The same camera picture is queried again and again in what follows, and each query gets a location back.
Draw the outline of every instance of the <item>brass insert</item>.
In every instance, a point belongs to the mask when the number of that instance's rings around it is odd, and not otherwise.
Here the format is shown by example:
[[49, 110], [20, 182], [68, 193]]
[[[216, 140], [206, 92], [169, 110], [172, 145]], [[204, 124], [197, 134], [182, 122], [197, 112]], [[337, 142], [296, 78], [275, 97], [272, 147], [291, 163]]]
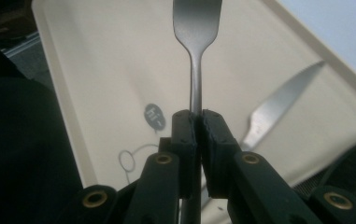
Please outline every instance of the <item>brass insert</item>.
[[323, 195], [323, 198], [326, 202], [339, 209], [349, 210], [353, 207], [352, 202], [348, 198], [335, 192], [327, 192]]
[[256, 164], [256, 163], [259, 163], [259, 158], [255, 155], [244, 155], [242, 157], [242, 160], [246, 163], [249, 163], [249, 164]]
[[104, 190], [95, 190], [88, 193], [82, 200], [82, 205], [88, 208], [99, 207], [107, 200], [107, 194]]
[[168, 155], [158, 155], [155, 160], [157, 161], [157, 163], [159, 164], [168, 164], [169, 162], [172, 161], [172, 157], [168, 156]]

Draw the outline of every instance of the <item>white plastic tray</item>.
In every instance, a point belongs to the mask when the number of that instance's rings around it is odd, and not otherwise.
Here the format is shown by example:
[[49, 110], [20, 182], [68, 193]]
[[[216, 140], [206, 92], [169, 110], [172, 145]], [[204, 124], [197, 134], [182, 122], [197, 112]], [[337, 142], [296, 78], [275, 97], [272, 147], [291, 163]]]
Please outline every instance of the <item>white plastic tray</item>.
[[[121, 189], [137, 179], [159, 138], [170, 136], [171, 116], [189, 107], [190, 60], [174, 36], [172, 4], [34, 1], [85, 187]], [[238, 141], [260, 102], [321, 60], [321, 73], [255, 150], [290, 185], [356, 143], [356, 74], [278, 1], [224, 1], [219, 35], [203, 57], [203, 108], [221, 113]], [[163, 111], [162, 131], [146, 122], [148, 104]]]

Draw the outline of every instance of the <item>black marker drawing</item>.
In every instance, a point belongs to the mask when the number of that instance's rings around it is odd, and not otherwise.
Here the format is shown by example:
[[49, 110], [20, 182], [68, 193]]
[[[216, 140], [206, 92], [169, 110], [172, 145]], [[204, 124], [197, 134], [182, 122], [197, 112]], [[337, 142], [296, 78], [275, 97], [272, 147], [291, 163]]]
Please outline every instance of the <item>black marker drawing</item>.
[[145, 112], [143, 113], [148, 125], [157, 131], [161, 131], [165, 128], [165, 117], [161, 108], [155, 104], [146, 105]]
[[119, 154], [119, 162], [122, 169], [125, 171], [125, 176], [127, 177], [128, 184], [131, 184], [128, 174], [132, 173], [136, 168], [136, 161], [134, 155], [142, 149], [155, 149], [157, 151], [158, 145], [155, 144], [146, 144], [137, 149], [133, 152], [128, 150], [122, 150]]

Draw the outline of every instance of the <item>black sticker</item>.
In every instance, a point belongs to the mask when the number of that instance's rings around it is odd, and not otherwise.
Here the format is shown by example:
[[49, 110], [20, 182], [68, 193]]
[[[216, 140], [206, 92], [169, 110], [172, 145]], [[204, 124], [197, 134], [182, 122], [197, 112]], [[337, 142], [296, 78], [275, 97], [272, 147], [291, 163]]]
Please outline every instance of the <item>black sticker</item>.
[[159, 106], [155, 104], [146, 105], [144, 115], [148, 125], [155, 131], [161, 131], [165, 128], [165, 118]]

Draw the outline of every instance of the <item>butter knife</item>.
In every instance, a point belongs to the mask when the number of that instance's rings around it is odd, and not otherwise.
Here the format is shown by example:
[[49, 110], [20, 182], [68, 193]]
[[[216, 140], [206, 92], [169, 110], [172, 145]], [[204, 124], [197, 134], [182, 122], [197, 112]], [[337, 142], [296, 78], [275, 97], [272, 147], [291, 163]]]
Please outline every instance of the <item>butter knife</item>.
[[260, 143], [292, 107], [323, 65], [324, 62], [318, 62], [305, 68], [285, 82], [252, 112], [249, 117], [249, 131], [240, 142], [243, 151], [252, 151]]

